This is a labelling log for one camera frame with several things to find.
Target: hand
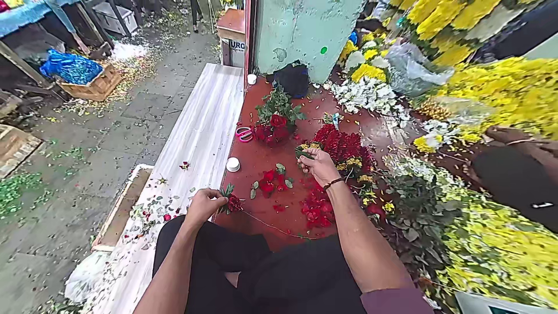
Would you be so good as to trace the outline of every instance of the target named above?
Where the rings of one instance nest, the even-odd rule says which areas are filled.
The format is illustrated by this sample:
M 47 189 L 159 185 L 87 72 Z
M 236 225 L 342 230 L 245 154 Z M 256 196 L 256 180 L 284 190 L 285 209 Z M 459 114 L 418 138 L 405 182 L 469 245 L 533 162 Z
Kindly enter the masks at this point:
M 493 125 L 486 131 L 486 135 L 504 144 L 517 140 L 530 139 L 530 135 L 518 129 Z
M 190 208 L 188 208 L 186 220 L 201 226 L 219 207 L 227 204 L 228 201 L 229 199 L 224 197 L 218 190 L 210 188 L 198 190 L 192 199 Z
M 301 164 L 302 171 L 304 173 L 310 172 L 321 187 L 328 185 L 335 179 L 341 178 L 337 167 L 328 153 L 317 148 L 308 148 L 303 151 L 314 157 L 314 160 L 306 156 L 300 156 L 298 162 Z

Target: red floor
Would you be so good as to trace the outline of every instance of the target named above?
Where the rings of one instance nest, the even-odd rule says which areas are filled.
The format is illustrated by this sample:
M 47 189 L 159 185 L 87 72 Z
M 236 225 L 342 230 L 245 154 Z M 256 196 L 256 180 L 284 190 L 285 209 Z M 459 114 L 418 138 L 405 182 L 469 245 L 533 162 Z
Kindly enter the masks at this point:
M 264 78 L 258 78 L 257 84 L 248 88 L 240 114 L 242 126 L 254 125 L 258 121 L 255 106 L 264 104 L 262 97 L 268 95 L 270 91 L 271 85 L 267 84 Z M 235 173 L 227 172 L 224 185 L 234 184 L 234 194 L 241 199 L 246 199 L 243 203 L 244 210 L 265 223 L 292 235 L 322 237 L 335 233 L 335 226 L 326 229 L 314 228 L 308 233 L 306 217 L 300 212 L 301 206 L 299 204 L 306 197 L 307 190 L 299 182 L 299 179 L 304 177 L 304 173 L 297 167 L 294 148 L 304 140 L 311 140 L 314 133 L 321 127 L 322 124 L 318 120 L 313 120 L 313 118 L 322 118 L 324 112 L 332 114 L 340 112 L 340 110 L 336 108 L 337 103 L 333 96 L 322 88 L 315 91 L 310 86 L 308 97 L 310 99 L 294 99 L 292 101 L 294 106 L 303 103 L 302 112 L 308 117 L 306 121 L 297 121 L 297 133 L 300 135 L 298 141 L 290 140 L 282 147 L 271 149 L 256 141 L 241 143 L 237 139 L 234 140 L 231 156 L 240 160 L 240 170 Z M 345 120 L 340 124 L 340 130 L 351 133 L 358 132 L 359 127 L 362 127 L 364 137 L 370 136 L 370 139 L 376 145 L 376 159 L 381 161 L 381 156 L 388 152 L 386 147 L 391 144 L 391 139 L 381 131 L 381 121 L 366 112 L 360 116 L 347 114 L 344 114 L 344 116 Z M 355 120 L 359 121 L 360 125 L 357 125 L 354 122 Z M 258 190 L 256 198 L 250 199 L 252 183 L 262 179 L 263 171 L 274 169 L 277 163 L 285 166 L 286 177 L 292 177 L 295 180 L 293 188 L 283 192 L 275 190 L 269 199 L 264 198 L 262 192 Z M 286 211 L 277 213 L 273 210 L 273 205 L 277 204 L 288 207 Z M 230 215 L 219 214 L 215 222 L 232 231 L 245 234 L 263 234 L 273 251 L 286 245 L 305 241 L 301 238 L 285 235 L 243 212 L 234 212 Z

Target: scissors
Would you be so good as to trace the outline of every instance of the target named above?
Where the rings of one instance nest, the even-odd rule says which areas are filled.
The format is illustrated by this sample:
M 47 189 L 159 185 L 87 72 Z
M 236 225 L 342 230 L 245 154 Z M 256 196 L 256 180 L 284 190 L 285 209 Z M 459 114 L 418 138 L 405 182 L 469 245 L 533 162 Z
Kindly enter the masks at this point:
M 235 136 L 238 137 L 238 140 L 242 143 L 250 142 L 254 136 L 252 135 L 252 128 L 248 126 L 241 126 L 235 132 Z

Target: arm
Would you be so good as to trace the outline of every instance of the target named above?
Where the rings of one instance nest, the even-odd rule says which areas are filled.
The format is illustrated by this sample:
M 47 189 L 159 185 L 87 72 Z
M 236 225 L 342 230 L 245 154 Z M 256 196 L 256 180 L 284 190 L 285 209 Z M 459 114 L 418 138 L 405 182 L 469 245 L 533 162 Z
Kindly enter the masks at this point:
M 228 202 L 219 191 L 199 190 L 169 253 L 151 280 L 133 314 L 183 314 L 188 300 L 192 252 L 203 223 Z
M 326 152 L 305 150 L 315 160 L 301 156 L 305 172 L 310 172 L 323 187 L 340 178 L 335 164 Z M 365 292 L 413 288 L 409 273 L 389 243 L 376 230 L 344 182 L 327 190 L 335 212 L 335 222 L 345 260 L 360 290 Z

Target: concrete floor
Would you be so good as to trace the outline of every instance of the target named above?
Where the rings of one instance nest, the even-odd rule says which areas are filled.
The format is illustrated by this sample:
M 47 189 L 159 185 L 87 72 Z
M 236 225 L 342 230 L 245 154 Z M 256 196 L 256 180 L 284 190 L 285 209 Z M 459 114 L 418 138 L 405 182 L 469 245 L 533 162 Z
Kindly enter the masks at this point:
M 218 63 L 212 54 L 218 39 L 202 27 L 176 40 L 156 76 L 131 90 L 129 104 L 115 103 L 101 118 L 43 113 L 59 122 L 40 120 L 32 129 L 45 142 L 18 171 L 40 172 L 53 195 L 31 210 L 42 191 L 25 193 L 23 209 L 0 221 L 1 314 L 33 313 L 63 299 L 64 282 L 89 254 L 131 169 L 155 164 L 205 63 Z M 53 160 L 72 148 L 82 151 Z

